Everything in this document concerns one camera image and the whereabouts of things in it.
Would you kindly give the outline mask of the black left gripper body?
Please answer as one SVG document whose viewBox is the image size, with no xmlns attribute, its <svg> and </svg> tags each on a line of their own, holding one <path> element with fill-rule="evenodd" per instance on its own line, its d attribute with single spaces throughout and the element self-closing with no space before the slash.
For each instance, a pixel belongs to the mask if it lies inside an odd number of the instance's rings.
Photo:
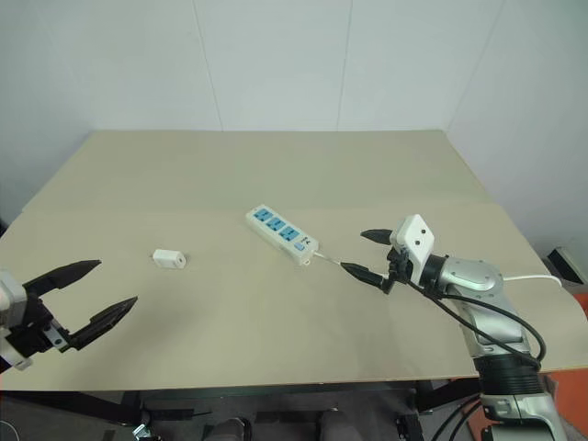
<svg viewBox="0 0 588 441">
<path fill-rule="evenodd" d="M 69 332 L 38 298 L 28 301 L 21 324 L 9 329 L 7 341 L 22 356 L 33 356 L 52 348 L 63 353 L 71 348 Z"/>
</svg>

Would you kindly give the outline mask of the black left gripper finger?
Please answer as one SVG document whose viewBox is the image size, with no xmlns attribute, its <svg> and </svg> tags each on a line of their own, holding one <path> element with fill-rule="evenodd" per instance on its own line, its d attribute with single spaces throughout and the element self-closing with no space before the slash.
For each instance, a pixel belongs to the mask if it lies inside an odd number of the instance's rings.
<svg viewBox="0 0 588 441">
<path fill-rule="evenodd" d="M 38 298 L 55 290 L 66 288 L 101 264 L 100 260 L 83 260 L 60 266 L 38 276 L 23 285 L 27 298 Z"/>
<path fill-rule="evenodd" d="M 115 303 L 93 316 L 89 324 L 70 335 L 69 347 L 81 350 L 114 328 L 132 309 L 137 297 Z"/>
</svg>

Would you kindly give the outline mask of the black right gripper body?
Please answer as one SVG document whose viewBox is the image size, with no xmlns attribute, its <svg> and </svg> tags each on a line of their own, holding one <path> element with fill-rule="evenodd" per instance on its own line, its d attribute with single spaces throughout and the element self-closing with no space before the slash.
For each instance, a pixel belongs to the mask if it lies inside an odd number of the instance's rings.
<svg viewBox="0 0 588 441">
<path fill-rule="evenodd" d="M 397 250 L 391 248 L 387 260 L 389 261 L 389 274 L 384 281 L 384 293 L 388 295 L 396 282 L 407 285 L 411 280 L 413 264 L 409 259 L 406 249 Z"/>
</svg>

